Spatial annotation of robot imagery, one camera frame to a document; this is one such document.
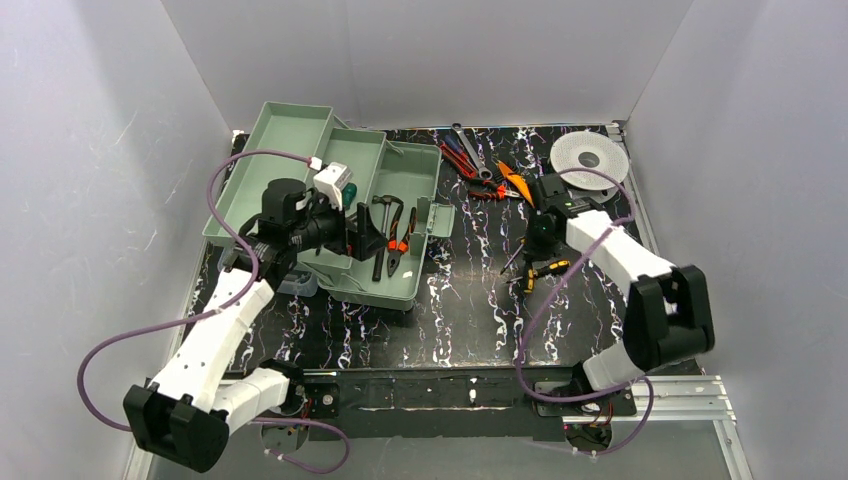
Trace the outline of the grey green tool box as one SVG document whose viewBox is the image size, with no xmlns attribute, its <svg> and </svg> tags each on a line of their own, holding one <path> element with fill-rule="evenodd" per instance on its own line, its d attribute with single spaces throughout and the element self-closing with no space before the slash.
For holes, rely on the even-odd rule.
<svg viewBox="0 0 848 480">
<path fill-rule="evenodd" d="M 393 195 L 404 203 L 400 232 L 416 208 L 416 225 L 408 250 L 400 256 L 395 273 L 374 281 L 375 261 L 358 262 L 327 250 L 300 253 L 298 267 L 313 272 L 322 289 L 338 301 L 408 311 L 418 293 L 428 237 L 449 238 L 453 206 L 436 203 L 441 150 L 432 145 L 390 142 L 380 131 L 353 129 L 334 115 L 332 107 L 266 102 L 245 144 L 245 150 L 272 149 L 347 165 L 357 195 L 356 203 L 370 204 L 373 196 Z M 259 212 L 267 183 L 280 177 L 297 178 L 312 186 L 314 171 L 296 161 L 272 156 L 239 160 L 230 182 L 217 202 L 218 211 L 234 229 Z"/>
</svg>

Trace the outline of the black orange pliers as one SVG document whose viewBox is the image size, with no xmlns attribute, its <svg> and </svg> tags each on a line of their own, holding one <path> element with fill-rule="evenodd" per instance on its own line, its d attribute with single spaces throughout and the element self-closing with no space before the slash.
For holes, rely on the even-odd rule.
<svg viewBox="0 0 848 480">
<path fill-rule="evenodd" d="M 416 223 L 417 223 L 417 208 L 412 207 L 409 213 L 407 227 L 404 230 L 404 234 L 402 237 L 398 237 L 399 231 L 399 223 L 401 219 L 401 214 L 403 213 L 403 206 L 400 205 L 397 211 L 395 212 L 392 221 L 390 223 L 389 228 L 389 238 L 388 238 L 388 259 L 387 259 L 387 275 L 389 277 L 393 276 L 395 271 L 397 270 L 400 259 L 403 254 L 405 254 L 409 249 L 409 242 L 412 233 L 415 231 Z"/>
</svg>

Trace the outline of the claw hammer black handle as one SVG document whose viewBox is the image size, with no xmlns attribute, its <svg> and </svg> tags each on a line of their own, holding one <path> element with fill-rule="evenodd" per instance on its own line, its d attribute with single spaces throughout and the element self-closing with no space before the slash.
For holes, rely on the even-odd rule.
<svg viewBox="0 0 848 480">
<path fill-rule="evenodd" d="M 403 212 L 404 203 L 403 201 L 393 195 L 382 195 L 382 196 L 374 196 L 372 198 L 373 204 L 382 204 L 384 206 L 384 215 L 383 215 L 383 225 L 382 225 L 382 233 L 387 238 L 386 244 L 389 244 L 392 239 L 394 239 L 396 235 L 396 224 L 399 222 L 400 216 Z M 397 204 L 398 208 L 396 209 L 394 215 L 390 217 L 391 208 L 393 204 Z M 378 282 L 382 277 L 382 267 L 384 254 L 386 252 L 387 246 L 384 246 L 375 257 L 373 272 L 372 272 L 372 280 L 374 282 Z"/>
</svg>

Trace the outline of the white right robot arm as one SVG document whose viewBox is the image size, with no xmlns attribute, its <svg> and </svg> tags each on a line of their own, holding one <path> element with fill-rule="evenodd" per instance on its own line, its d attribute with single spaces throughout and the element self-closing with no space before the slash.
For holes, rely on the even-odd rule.
<svg viewBox="0 0 848 480">
<path fill-rule="evenodd" d="M 694 265 L 677 266 L 635 240 L 625 218 L 612 219 L 591 199 L 572 197 L 557 174 L 530 184 L 536 208 L 526 246 L 539 259 L 559 245 L 580 253 L 621 291 L 626 304 L 619 342 L 573 366 L 564 387 L 526 392 L 537 400 L 573 403 L 616 392 L 646 373 L 711 351 L 715 333 L 707 280 Z"/>
</svg>

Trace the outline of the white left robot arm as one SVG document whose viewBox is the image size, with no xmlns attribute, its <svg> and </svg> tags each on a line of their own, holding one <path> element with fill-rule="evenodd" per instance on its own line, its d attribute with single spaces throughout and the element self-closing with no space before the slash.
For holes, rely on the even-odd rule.
<svg viewBox="0 0 848 480">
<path fill-rule="evenodd" d="M 301 368 L 268 360 L 220 386 L 241 340 L 299 254 L 318 249 L 366 261 L 387 244 L 368 205 L 359 202 L 348 213 L 342 197 L 296 179 L 270 181 L 259 212 L 240 229 L 225 229 L 236 244 L 210 304 L 163 369 L 123 400 L 141 449 L 200 473 L 218 462 L 232 433 L 290 402 L 303 382 Z"/>
</svg>

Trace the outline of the green stubby screwdriver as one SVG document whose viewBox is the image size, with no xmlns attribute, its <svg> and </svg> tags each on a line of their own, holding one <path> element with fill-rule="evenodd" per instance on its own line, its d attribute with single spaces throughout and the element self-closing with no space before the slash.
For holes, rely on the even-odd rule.
<svg viewBox="0 0 848 480">
<path fill-rule="evenodd" d="M 345 210 L 350 208 L 354 203 L 357 193 L 358 187 L 354 183 L 348 183 L 342 189 L 342 205 Z"/>
</svg>

